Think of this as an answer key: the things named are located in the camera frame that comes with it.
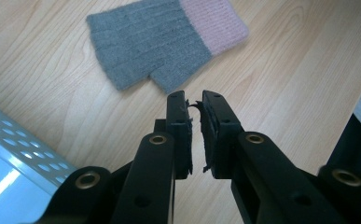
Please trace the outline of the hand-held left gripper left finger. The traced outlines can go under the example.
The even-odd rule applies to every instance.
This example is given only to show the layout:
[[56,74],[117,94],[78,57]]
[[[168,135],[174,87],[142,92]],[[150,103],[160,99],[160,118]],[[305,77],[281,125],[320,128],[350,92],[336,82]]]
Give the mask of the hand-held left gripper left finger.
[[166,132],[174,138],[174,168],[176,179],[186,179],[192,174],[192,119],[188,113],[188,100],[184,91],[168,95],[166,118],[157,119],[155,132]]

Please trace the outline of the pink cloth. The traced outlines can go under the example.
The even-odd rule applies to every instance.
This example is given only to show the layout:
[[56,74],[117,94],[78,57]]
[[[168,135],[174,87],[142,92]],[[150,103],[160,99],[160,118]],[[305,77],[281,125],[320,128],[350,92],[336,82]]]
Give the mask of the pink cloth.
[[95,55],[117,90],[151,78],[174,91],[247,26],[228,0],[139,0],[87,17]]

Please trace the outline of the light blue plastic basket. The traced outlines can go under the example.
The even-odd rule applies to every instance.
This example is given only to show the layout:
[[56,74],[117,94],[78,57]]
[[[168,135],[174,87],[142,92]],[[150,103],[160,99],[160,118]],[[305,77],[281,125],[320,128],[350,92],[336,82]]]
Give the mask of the light blue plastic basket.
[[76,167],[0,111],[0,224],[37,221]]

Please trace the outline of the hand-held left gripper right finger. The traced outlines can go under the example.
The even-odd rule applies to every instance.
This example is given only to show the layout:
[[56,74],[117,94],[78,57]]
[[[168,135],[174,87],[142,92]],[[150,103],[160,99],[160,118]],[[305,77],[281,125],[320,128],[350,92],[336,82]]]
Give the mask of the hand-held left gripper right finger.
[[203,91],[202,101],[197,103],[201,113],[206,166],[216,179],[231,179],[234,148],[243,127],[225,97],[213,91]]

